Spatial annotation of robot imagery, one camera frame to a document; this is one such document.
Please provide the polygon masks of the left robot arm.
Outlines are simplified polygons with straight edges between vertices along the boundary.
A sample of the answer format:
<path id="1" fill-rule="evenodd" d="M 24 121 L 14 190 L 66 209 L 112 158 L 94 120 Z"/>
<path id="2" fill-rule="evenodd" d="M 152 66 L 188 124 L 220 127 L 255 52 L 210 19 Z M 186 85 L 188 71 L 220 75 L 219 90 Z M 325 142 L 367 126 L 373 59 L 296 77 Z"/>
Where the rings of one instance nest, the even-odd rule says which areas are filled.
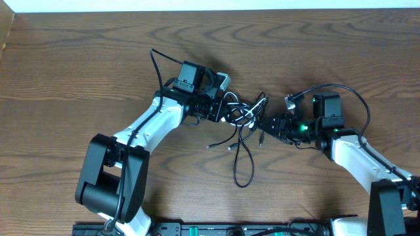
<path id="1" fill-rule="evenodd" d="M 161 85 L 135 122 L 90 141 L 75 200 L 106 223 L 75 225 L 74 235 L 146 235 L 152 220 L 142 202 L 151 152 L 187 116 L 220 121 L 225 106 L 220 94 L 230 85 L 229 75 L 187 61 L 181 65 L 179 76 Z"/>

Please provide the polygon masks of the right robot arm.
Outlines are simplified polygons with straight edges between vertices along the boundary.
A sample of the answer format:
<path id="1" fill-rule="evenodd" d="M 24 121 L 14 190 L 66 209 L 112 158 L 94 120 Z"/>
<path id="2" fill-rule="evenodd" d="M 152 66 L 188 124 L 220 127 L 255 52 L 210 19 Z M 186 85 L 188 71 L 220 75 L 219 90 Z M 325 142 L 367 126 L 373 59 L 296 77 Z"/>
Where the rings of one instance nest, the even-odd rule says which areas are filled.
<path id="1" fill-rule="evenodd" d="M 337 92 L 313 95 L 312 121 L 305 121 L 298 107 L 303 98 L 300 94 L 287 96 L 288 111 L 257 126 L 295 147 L 314 143 L 315 149 L 348 171 L 369 194 L 367 218 L 331 218 L 324 235 L 418 235 L 419 217 L 405 217 L 403 211 L 419 211 L 419 177 L 392 164 L 368 144 L 361 132 L 345 127 Z"/>

